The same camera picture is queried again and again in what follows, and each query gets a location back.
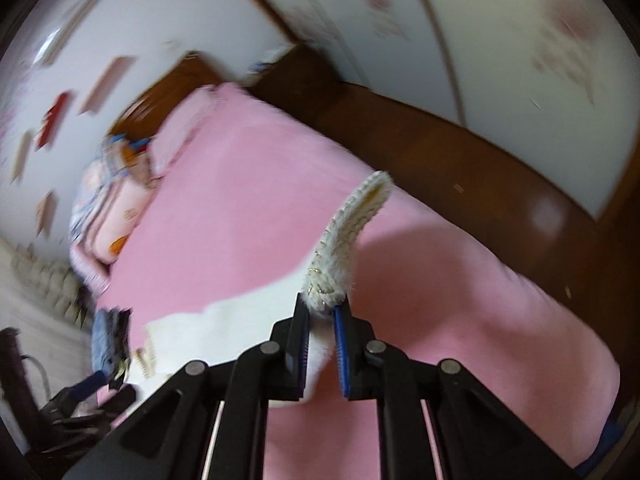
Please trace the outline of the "white fluffy sweater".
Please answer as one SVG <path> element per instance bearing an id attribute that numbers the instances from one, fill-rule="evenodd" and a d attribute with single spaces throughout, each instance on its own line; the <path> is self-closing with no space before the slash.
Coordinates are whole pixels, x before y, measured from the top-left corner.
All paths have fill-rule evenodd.
<path id="1" fill-rule="evenodd" d="M 122 377 L 149 399 L 189 362 L 217 365 L 257 347 L 283 360 L 292 399 L 314 394 L 334 356 L 333 317 L 352 290 L 357 240 L 393 191 L 385 171 L 366 177 L 337 209 L 318 243 L 291 273 L 196 312 L 168 314 L 145 326 Z"/>

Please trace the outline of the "pink pillow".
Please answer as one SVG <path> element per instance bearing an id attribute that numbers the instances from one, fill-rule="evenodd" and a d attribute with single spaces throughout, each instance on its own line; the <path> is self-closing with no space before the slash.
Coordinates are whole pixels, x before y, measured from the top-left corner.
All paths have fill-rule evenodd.
<path id="1" fill-rule="evenodd" d="M 193 90 L 166 117 L 149 144 L 150 168 L 165 177 L 217 103 L 217 87 L 206 84 Z"/>

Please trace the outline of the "folded pink patterned quilt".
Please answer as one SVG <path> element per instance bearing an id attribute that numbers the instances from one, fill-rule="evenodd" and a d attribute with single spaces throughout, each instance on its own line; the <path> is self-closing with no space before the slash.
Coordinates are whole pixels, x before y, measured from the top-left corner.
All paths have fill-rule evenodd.
<path id="1" fill-rule="evenodd" d="M 109 266 L 155 194 L 158 179 L 139 142 L 107 136 L 82 174 L 70 218 L 70 258 Z"/>

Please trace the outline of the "brown wooden headboard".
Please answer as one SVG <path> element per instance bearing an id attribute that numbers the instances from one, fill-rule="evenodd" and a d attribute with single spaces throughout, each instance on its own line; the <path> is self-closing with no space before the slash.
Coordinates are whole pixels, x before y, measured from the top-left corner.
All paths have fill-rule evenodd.
<path id="1" fill-rule="evenodd" d="M 119 116 L 108 132 L 130 141 L 152 138 L 169 114 L 194 90 L 222 84 L 226 78 L 198 51 L 188 52 L 179 63 L 145 90 Z"/>

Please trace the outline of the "pink bed sheet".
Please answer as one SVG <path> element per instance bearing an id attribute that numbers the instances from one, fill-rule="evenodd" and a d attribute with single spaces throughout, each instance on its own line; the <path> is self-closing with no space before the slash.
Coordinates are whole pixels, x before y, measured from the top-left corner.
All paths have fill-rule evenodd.
<path id="1" fill-rule="evenodd" d="M 294 271 L 370 168 L 236 84 L 160 179 L 100 303 L 145 326 Z M 459 360 L 570 466 L 620 386 L 599 336 L 474 237 L 393 190 L 358 244 L 352 310 L 413 359 Z"/>

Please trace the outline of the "dark wooden nightstand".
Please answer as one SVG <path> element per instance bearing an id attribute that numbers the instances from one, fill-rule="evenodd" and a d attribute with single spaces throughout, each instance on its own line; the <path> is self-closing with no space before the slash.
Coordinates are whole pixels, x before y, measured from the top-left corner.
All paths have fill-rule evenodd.
<path id="1" fill-rule="evenodd" d="M 298 120 L 322 113 L 345 93 L 344 80 L 321 52 L 298 44 L 248 86 L 258 100 Z"/>

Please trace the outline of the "white floral wardrobe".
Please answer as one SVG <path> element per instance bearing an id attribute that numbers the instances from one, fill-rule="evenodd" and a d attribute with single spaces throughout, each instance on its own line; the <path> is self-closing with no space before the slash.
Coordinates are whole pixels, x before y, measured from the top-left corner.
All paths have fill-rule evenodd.
<path id="1" fill-rule="evenodd" d="M 467 128 L 593 217 L 637 144 L 639 57 L 603 0 L 266 0 L 348 81 Z"/>

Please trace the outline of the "folded blue jeans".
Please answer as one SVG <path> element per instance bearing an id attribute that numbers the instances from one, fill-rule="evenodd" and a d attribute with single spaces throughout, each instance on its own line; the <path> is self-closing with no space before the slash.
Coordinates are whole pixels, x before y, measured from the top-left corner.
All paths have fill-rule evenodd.
<path id="1" fill-rule="evenodd" d="M 114 378 L 128 363 L 129 309 L 100 309 L 91 332 L 91 363 L 95 372 Z"/>

